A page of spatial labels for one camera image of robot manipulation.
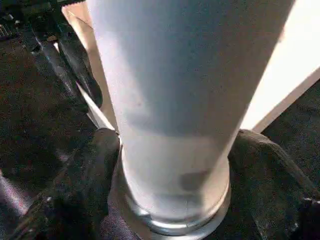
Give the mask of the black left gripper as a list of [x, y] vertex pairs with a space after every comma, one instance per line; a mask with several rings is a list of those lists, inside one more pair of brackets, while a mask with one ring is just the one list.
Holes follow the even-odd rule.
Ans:
[[[39, 72], [56, 88], [65, 105], [87, 113], [88, 104], [76, 81], [98, 107], [102, 106], [103, 95], [93, 76], [88, 53], [62, 12], [63, 7], [79, 2], [2, 0], [0, 24], [15, 30], [26, 45], [37, 45], [32, 50], [32, 55]], [[53, 46], [54, 43], [58, 43], [60, 54], [66, 63]]]

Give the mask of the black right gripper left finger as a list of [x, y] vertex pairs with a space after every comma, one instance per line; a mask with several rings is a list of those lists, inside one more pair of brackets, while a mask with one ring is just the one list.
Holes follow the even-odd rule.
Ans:
[[96, 130], [36, 196], [8, 239], [98, 240], [119, 154], [119, 135]]

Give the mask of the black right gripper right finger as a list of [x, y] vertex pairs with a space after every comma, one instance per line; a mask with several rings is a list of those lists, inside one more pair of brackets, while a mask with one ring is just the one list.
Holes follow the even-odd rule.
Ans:
[[228, 156], [231, 203], [219, 240], [317, 240], [320, 189], [278, 144], [240, 130]]

